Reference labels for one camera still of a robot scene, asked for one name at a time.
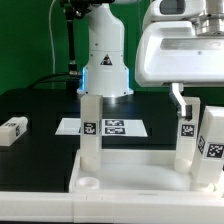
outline white pillar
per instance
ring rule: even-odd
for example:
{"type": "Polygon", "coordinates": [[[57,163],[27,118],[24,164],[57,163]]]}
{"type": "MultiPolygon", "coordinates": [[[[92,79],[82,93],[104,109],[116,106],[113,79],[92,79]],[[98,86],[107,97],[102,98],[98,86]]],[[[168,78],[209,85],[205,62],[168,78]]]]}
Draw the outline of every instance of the white pillar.
{"type": "Polygon", "coordinates": [[[219,182],[224,165],[224,108],[206,107],[191,172],[196,185],[219,182]]]}
{"type": "Polygon", "coordinates": [[[192,120],[187,121],[183,118],[179,118],[178,121],[174,168],[177,172],[180,173],[190,172],[197,142],[198,120],[200,112],[199,98],[184,97],[184,100],[188,105],[192,105],[192,120]]]}
{"type": "Polygon", "coordinates": [[[81,98],[81,169],[97,171],[101,166],[103,97],[84,95],[81,98]]]}

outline table surface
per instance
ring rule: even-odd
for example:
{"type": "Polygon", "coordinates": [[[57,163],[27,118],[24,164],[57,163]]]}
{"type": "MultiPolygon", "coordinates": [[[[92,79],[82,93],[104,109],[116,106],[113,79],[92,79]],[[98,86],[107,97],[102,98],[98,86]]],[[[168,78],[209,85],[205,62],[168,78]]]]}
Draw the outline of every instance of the table surface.
{"type": "MultiPolygon", "coordinates": [[[[28,130],[10,147],[0,146],[0,191],[68,192],[79,136],[58,136],[62,118],[80,117],[80,99],[66,90],[9,90],[0,96],[0,125],[28,118],[28,130]]],[[[104,105],[104,119],[141,119],[148,137],[103,137],[108,149],[175,149],[176,108],[167,93],[137,92],[104,105]]]]}

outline black cable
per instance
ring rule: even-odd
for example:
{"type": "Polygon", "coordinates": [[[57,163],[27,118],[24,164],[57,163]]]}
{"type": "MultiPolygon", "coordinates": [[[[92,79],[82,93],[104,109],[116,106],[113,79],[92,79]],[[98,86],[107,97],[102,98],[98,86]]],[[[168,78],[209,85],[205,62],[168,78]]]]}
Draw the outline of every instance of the black cable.
{"type": "Polygon", "coordinates": [[[38,83],[40,83],[44,80],[55,78],[55,77],[60,77],[60,76],[69,76],[69,74],[68,74],[68,72],[64,72],[64,73],[57,73],[57,74],[44,76],[44,77],[38,79],[37,81],[35,81],[34,83],[30,84],[29,86],[27,86],[27,89],[33,89],[34,86],[38,85],[38,83]]]}

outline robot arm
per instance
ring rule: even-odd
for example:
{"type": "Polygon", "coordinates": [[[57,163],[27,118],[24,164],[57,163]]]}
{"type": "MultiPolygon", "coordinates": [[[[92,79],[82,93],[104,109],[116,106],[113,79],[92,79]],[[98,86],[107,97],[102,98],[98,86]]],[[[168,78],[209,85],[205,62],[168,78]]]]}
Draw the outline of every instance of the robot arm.
{"type": "Polygon", "coordinates": [[[60,0],[61,7],[65,7],[66,4],[72,6],[74,10],[74,16],[76,19],[82,19],[86,13],[91,10],[89,7],[91,5],[101,5],[103,3],[113,3],[115,0],[60,0]]]}
{"type": "Polygon", "coordinates": [[[180,116],[186,114],[177,91],[183,84],[224,84],[223,6],[222,0],[155,0],[146,13],[136,81],[143,87],[170,86],[180,116]]]}

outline black square pattern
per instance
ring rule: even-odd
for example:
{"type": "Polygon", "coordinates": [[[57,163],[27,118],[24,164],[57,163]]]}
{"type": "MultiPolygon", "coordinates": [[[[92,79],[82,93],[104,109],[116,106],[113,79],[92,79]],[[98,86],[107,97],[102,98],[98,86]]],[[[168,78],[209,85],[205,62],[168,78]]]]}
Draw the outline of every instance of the black square pattern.
{"type": "Polygon", "coordinates": [[[204,138],[201,136],[198,142],[198,149],[200,150],[201,154],[203,153],[205,148],[205,140],[204,138]]]}
{"type": "Polygon", "coordinates": [[[125,128],[105,128],[105,134],[107,135],[125,135],[125,128]]]}
{"type": "Polygon", "coordinates": [[[16,128],[16,137],[19,136],[19,135],[20,135],[20,127],[18,126],[18,127],[16,128]]]}
{"type": "Polygon", "coordinates": [[[84,135],[96,135],[96,123],[84,122],[84,135]]]}
{"type": "Polygon", "coordinates": [[[105,120],[105,126],[124,126],[123,120],[105,120]]]}
{"type": "Polygon", "coordinates": [[[224,145],[209,144],[206,158],[222,159],[224,145]]]}
{"type": "Polygon", "coordinates": [[[182,124],[181,126],[181,137],[194,137],[195,125],[182,124]]]}

